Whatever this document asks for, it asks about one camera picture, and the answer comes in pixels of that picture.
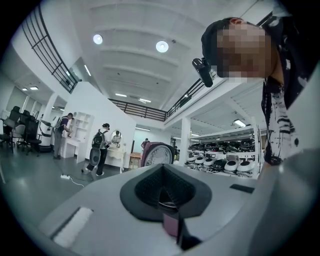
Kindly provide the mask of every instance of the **black metal railing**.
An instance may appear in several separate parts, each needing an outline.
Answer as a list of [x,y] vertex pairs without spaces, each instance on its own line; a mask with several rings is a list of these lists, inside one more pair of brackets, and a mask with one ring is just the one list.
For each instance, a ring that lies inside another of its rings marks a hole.
[[167,119],[167,112],[163,110],[159,110],[148,106],[141,106],[134,103],[128,103],[112,98],[110,98],[109,100],[112,103],[114,103],[119,109],[121,109],[124,113],[129,115],[134,115],[141,118],[149,118],[162,122],[164,122]]
[[204,82],[199,78],[190,88],[187,90],[181,98],[169,109],[167,118],[173,115],[178,109],[192,99],[198,92],[205,87]]
[[78,81],[60,57],[46,28],[40,5],[26,17],[22,23],[22,29],[31,48],[51,75],[71,93]]

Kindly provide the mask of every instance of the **white cable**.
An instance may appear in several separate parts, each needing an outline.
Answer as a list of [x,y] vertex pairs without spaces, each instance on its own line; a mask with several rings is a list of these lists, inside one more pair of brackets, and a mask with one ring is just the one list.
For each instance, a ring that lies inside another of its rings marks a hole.
[[76,185],[80,185],[80,186],[82,186],[82,187],[85,187],[85,186],[82,185],[82,184],[75,183],[74,180],[73,180],[71,177],[70,177],[70,180],[71,180],[74,184],[76,184]]

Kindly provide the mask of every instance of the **neck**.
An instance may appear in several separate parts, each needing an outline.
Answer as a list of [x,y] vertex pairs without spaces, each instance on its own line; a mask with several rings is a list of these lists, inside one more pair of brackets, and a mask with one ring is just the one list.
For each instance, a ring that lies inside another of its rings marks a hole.
[[277,80],[282,86],[285,84],[284,73],[282,71],[281,59],[280,59],[278,51],[276,51],[275,68],[274,68],[272,74],[270,75],[270,77]]

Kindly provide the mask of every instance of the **mirror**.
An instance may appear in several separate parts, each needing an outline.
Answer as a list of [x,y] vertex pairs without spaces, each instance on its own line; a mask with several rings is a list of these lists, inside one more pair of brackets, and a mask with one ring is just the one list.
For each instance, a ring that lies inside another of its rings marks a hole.
[[115,130],[111,134],[111,143],[118,145],[121,142],[121,138],[122,138],[121,132],[119,130]]

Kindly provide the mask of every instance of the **gray floor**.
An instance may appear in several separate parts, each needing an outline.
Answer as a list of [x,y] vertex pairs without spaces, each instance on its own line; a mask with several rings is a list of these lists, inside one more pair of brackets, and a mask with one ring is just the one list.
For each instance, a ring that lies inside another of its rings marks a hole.
[[118,167],[104,167],[104,175],[81,173],[87,162],[77,164],[75,158],[53,160],[52,153],[25,152],[14,148],[12,154],[6,147],[0,148],[0,164],[6,184],[1,180],[1,192],[13,213],[19,218],[38,226],[56,207],[73,196],[83,187],[71,180],[61,179],[61,174],[69,174],[73,181],[84,186],[96,180],[119,174]]

